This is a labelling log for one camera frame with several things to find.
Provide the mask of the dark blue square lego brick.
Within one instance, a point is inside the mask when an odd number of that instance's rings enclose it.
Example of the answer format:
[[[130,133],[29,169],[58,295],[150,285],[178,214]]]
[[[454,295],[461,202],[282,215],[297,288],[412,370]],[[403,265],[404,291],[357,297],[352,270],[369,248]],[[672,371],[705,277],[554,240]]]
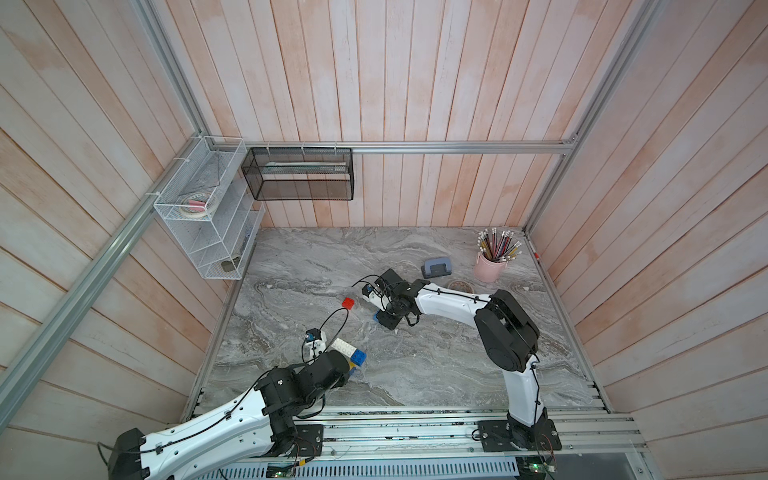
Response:
[[[351,362],[356,367],[361,367],[364,365],[365,361],[367,359],[367,354],[359,349],[355,349],[352,355],[350,356]]]

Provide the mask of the white long lego brick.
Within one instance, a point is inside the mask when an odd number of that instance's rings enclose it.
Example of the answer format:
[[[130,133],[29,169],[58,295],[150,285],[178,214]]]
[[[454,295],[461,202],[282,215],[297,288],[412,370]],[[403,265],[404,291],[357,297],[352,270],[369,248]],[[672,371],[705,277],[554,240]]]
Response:
[[[342,340],[340,338],[335,339],[331,343],[330,348],[334,349],[336,351],[339,351],[340,353],[342,353],[343,355],[345,355],[347,357],[352,357],[355,354],[355,352],[357,351],[356,347],[354,347],[350,343],[348,343],[348,342],[346,342],[346,341],[344,341],[344,340]]]

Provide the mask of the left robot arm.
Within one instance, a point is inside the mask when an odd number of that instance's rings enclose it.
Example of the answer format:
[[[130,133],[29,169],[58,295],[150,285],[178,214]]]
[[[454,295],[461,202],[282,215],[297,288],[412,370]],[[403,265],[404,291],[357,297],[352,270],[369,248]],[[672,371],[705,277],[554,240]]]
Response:
[[[341,352],[263,373],[244,393],[166,430],[133,428],[110,448],[110,479],[196,479],[247,457],[280,456],[300,444],[297,418],[344,386],[353,369]]]

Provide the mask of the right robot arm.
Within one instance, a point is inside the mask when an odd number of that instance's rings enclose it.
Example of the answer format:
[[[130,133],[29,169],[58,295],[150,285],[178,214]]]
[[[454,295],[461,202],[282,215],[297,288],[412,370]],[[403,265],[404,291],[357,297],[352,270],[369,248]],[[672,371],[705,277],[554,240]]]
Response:
[[[388,269],[362,287],[363,298],[377,308],[376,321],[389,330],[413,317],[439,316],[474,327],[486,355],[503,372],[508,419],[531,428],[544,413],[536,377],[540,330],[508,291],[470,294],[426,280],[407,282]]]

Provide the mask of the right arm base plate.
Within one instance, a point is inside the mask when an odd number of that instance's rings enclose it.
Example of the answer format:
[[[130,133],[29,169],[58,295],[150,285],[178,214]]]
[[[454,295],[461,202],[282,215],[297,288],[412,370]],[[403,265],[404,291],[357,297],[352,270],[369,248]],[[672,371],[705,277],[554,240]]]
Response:
[[[559,451],[562,442],[554,422],[542,416],[532,427],[512,418],[485,420],[477,425],[476,437],[485,452]]]

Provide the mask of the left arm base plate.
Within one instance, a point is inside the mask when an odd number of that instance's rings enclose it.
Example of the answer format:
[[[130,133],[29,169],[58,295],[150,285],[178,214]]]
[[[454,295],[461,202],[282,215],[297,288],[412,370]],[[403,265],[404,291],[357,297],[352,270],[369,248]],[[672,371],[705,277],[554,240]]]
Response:
[[[314,458],[322,454],[324,427],[320,424],[304,424],[290,427],[273,436],[273,446],[264,457],[298,456]]]

